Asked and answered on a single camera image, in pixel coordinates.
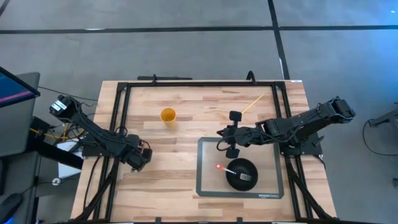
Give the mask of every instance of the monitor screen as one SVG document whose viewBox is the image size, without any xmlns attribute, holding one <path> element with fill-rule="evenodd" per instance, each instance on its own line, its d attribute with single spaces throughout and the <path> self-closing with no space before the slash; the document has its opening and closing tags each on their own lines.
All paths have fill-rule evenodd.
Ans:
<svg viewBox="0 0 398 224">
<path fill-rule="evenodd" d="M 0 108 L 40 96 L 40 93 L 0 67 Z"/>
</svg>

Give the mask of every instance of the orange cup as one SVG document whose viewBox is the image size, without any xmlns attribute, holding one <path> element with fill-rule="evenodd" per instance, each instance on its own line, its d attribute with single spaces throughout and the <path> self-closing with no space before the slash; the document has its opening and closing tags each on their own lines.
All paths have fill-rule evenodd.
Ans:
<svg viewBox="0 0 398 224">
<path fill-rule="evenodd" d="M 176 113 L 172 108 L 163 109 L 160 112 L 160 119 L 166 124 L 169 128 L 174 128 L 176 126 Z"/>
</svg>

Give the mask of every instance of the chopstick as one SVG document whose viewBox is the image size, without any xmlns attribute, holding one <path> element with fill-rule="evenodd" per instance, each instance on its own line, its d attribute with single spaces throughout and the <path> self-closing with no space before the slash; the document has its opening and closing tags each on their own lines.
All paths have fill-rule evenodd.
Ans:
<svg viewBox="0 0 398 224">
<path fill-rule="evenodd" d="M 244 114 L 244 112 L 246 112 L 248 109 L 250 109 L 250 107 L 252 107 L 255 103 L 257 103 L 257 101 L 259 101 L 264 95 L 265 95 L 265 93 L 262 94 L 262 95 L 261 95 L 259 98 L 257 98 L 256 100 L 254 100 L 253 103 L 251 103 L 246 109 L 244 109 L 244 111 L 242 111 L 242 114 Z"/>
</svg>

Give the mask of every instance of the concrete floor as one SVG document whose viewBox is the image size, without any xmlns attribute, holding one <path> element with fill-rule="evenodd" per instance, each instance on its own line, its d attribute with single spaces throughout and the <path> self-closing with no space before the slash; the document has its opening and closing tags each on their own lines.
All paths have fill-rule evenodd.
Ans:
<svg viewBox="0 0 398 224">
<path fill-rule="evenodd" d="M 396 1 L 274 1 L 280 26 L 397 25 Z M 252 0 L 11 0 L 0 17 L 4 29 L 92 29 L 178 26 L 270 26 L 267 1 Z M 356 112 L 350 124 L 320 131 L 326 172 L 338 216 L 396 223 L 398 158 L 369 152 L 362 127 L 396 108 L 398 31 L 282 31 L 291 79 L 303 80 L 311 107 L 339 95 Z M 281 79 L 273 31 L 11 34 L 0 35 L 0 65 L 13 73 L 40 72 L 40 85 L 97 98 L 103 80 L 139 75 L 194 79 Z M 34 114 L 49 123 L 56 93 L 42 90 Z M 390 126 L 366 131 L 369 145 L 398 153 Z M 42 178 L 57 168 L 42 162 Z M 77 181 L 40 199 L 38 218 L 67 220 Z"/>
</svg>

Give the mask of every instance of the wooden table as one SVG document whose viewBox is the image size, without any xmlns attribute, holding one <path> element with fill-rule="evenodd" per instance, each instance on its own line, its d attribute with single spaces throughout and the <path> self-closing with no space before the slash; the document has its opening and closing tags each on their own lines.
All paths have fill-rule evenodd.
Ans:
<svg viewBox="0 0 398 224">
<path fill-rule="evenodd" d="M 118 82 L 105 81 L 101 87 L 94 122 L 104 129 L 109 128 L 117 84 Z M 286 87 L 292 114 L 308 110 L 303 83 L 286 81 Z M 119 166 L 111 221 L 154 222 L 155 217 L 162 217 L 165 222 L 233 222 L 236 217 L 243 217 L 245 221 L 294 220 L 282 157 L 280 161 L 285 193 L 282 199 L 208 198 L 199 197 L 195 190 L 198 139 L 203 136 L 219 137 L 216 131 L 231 124 L 228 119 L 229 111 L 242 111 L 263 93 L 264 97 L 244 114 L 241 125 L 245 126 L 253 126 L 256 121 L 276 117 L 270 87 L 132 88 L 126 127 L 129 133 L 138 134 L 141 139 L 148 141 L 154 153 L 152 161 L 139 174 L 132 173 L 127 164 Z M 280 93 L 279 100 L 281 110 L 284 111 Z M 122 103 L 119 105 L 118 122 L 121 107 Z M 159 113 L 166 107 L 176 110 L 177 129 L 167 129 L 161 122 Z M 82 211 L 85 190 L 95 159 L 85 159 L 71 218 Z M 95 168 L 88 202 L 97 191 L 101 163 L 102 160 Z M 326 212 L 335 216 L 323 165 L 313 156 L 302 156 L 302 163 L 309 191 Z M 299 189 L 297 192 L 304 217 L 302 195 Z M 106 192 L 99 217 L 104 217 L 107 198 Z"/>
</svg>

